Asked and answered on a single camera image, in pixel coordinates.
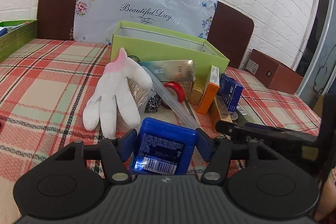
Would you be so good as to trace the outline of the person's right hand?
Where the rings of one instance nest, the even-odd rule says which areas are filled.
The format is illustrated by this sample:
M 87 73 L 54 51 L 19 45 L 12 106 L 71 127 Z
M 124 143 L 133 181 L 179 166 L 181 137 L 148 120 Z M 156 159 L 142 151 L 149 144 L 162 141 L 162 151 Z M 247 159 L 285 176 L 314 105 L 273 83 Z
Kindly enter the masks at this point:
M 335 223 L 335 198 L 335 169 L 333 169 L 323 186 L 322 196 L 314 216 L 317 223 Z

